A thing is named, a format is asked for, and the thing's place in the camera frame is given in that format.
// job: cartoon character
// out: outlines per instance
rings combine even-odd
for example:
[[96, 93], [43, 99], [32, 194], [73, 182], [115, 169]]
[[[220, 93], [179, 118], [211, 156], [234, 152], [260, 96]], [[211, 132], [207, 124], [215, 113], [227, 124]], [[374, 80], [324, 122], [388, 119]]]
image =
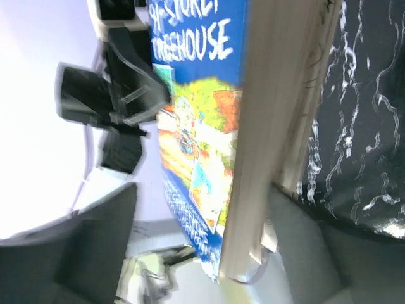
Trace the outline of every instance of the cartoon character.
[[197, 145], [195, 115], [190, 101], [180, 96], [175, 107], [176, 116], [176, 138], [181, 152], [189, 160], [195, 160], [199, 156]]
[[226, 120], [226, 124], [221, 131], [224, 133], [236, 131], [238, 129], [239, 105], [242, 91], [215, 91], [213, 97]]

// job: book cover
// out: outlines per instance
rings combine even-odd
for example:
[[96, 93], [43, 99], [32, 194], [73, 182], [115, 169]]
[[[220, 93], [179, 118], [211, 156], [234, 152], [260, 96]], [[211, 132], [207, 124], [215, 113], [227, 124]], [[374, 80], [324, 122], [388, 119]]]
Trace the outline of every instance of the book cover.
[[216, 279], [242, 96], [245, 0], [149, 0], [155, 72], [172, 103], [158, 114], [166, 199]]

